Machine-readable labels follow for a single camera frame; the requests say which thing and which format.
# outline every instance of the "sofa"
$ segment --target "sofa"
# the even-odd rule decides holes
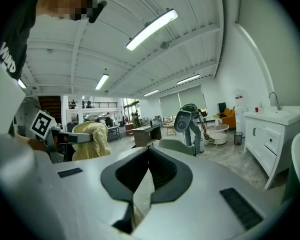
[[[221,118],[224,125],[229,125],[229,129],[236,128],[235,107],[233,109],[226,108],[223,113],[219,113],[217,116],[220,117],[221,114],[225,115],[225,117]]]

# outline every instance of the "black shirt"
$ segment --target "black shirt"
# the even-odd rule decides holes
[[[38,0],[5,0],[0,15],[0,62],[12,78],[21,77],[27,56],[27,40],[36,22]]]

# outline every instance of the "floor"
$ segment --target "floor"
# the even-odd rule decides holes
[[[201,148],[204,150],[204,152],[197,155],[197,157],[200,159],[209,159],[225,167],[228,167],[230,170],[245,179],[255,188],[264,192],[269,201],[272,202],[275,207],[278,207],[284,194],[288,178],[288,170],[278,174],[275,177],[271,188],[265,190],[265,185],[269,178],[268,175],[250,151],[244,153],[245,138],[243,138],[242,144],[240,146],[234,145],[233,132],[234,131],[231,130],[229,131],[228,141],[223,145],[204,145],[201,142]],[[135,145],[134,142],[131,142],[133,140],[133,137],[126,136],[124,128],[121,128],[120,135],[121,140],[114,140],[109,143],[112,154],[126,151],[128,149],[131,149]],[[161,128],[161,135],[163,139],[180,140],[181,142],[185,143],[182,133],[176,133],[176,135],[174,135],[172,134],[172,131],[169,130],[167,135],[167,129]],[[193,132],[191,132],[191,139],[194,140]],[[139,188],[133,196],[134,204],[139,208],[143,215],[145,215],[149,211],[149,198],[150,194],[154,191],[155,189],[152,182],[152,176],[150,171],[148,170]]]

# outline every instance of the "fluorescent light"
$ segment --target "fluorescent light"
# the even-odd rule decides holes
[[[27,89],[27,86],[24,84],[24,82],[22,82],[21,79],[18,80],[18,84],[20,85],[20,87],[21,87],[22,89]]]
[[[147,93],[147,94],[145,94],[145,95],[143,95],[143,96],[149,96],[149,95],[155,94],[155,93],[157,93],[157,92],[159,92],[159,90],[154,90],[154,91],[149,92],[149,93]]]
[[[179,81],[179,82],[176,82],[176,83],[177,83],[178,85],[180,85],[180,84],[182,84],[182,83],[184,83],[184,82],[190,81],[190,80],[195,79],[195,78],[198,78],[198,77],[200,77],[200,75],[199,75],[199,74],[196,74],[196,75],[194,75],[194,76],[188,77],[188,78],[183,79],[183,80],[181,80],[181,81]]]
[[[144,40],[151,36],[154,32],[161,29],[163,26],[172,22],[179,17],[175,9],[170,9],[164,14],[160,15],[149,25],[145,26],[138,34],[134,36],[126,45],[126,48],[133,51],[138,45],[140,45]]]
[[[98,82],[98,84],[96,85],[96,90],[100,90],[101,87],[104,85],[104,83],[107,81],[109,75],[108,74],[103,74],[103,76],[101,77],[100,81]]]

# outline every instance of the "railing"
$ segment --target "railing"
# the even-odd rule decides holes
[[[75,101],[73,103],[73,101],[68,102],[69,105],[69,109],[78,109],[78,102]],[[109,108],[117,108],[118,107],[118,103],[117,102],[84,102],[84,105],[82,104],[82,108],[85,109],[109,109]]]

